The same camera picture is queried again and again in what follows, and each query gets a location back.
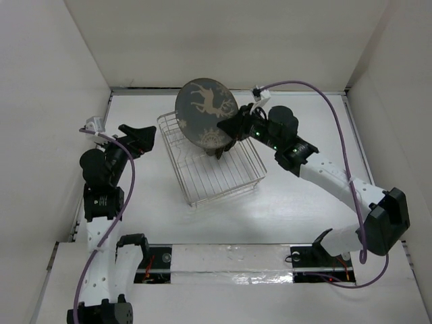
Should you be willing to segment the grey plate tree pattern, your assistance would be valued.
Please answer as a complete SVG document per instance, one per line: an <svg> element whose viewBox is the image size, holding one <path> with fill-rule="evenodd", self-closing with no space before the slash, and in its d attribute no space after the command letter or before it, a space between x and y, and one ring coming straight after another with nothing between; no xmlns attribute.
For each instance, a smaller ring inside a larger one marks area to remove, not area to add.
<svg viewBox="0 0 432 324"><path fill-rule="evenodd" d="M237 112L232 92L210 78L189 81L175 99L175 117L182 134L202 149L220 149L231 141L217 124Z"/></svg>

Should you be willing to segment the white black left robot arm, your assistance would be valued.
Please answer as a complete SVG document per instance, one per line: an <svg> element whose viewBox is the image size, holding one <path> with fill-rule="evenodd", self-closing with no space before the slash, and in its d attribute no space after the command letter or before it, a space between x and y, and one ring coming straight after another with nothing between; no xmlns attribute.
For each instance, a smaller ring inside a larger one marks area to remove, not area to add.
<svg viewBox="0 0 432 324"><path fill-rule="evenodd" d="M119 126L123 136L112 138L95 126L81 133L94 136L99 147L82 154L84 220L88 258L80 274L68 323L133 323L129 294L138 268L152 260L143 233L120 235L132 192L118 185L126 165L152 151L156 127Z"/></svg>

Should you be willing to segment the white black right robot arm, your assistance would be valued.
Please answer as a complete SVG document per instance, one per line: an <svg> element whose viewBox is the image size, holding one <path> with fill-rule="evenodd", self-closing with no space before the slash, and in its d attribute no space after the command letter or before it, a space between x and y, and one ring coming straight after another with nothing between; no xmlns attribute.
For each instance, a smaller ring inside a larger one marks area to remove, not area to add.
<svg viewBox="0 0 432 324"><path fill-rule="evenodd" d="M234 140L254 138L275 150L275 160L286 171L324 189L354 212L360 224L327 229L312 248L314 262L328 265L337 255L365 248L386 255L410 227L406 195L398 188L387 191L349 176L318 148L298 135L298 119L285 106L274 106L261 117L243 106L217 124Z"/></svg>

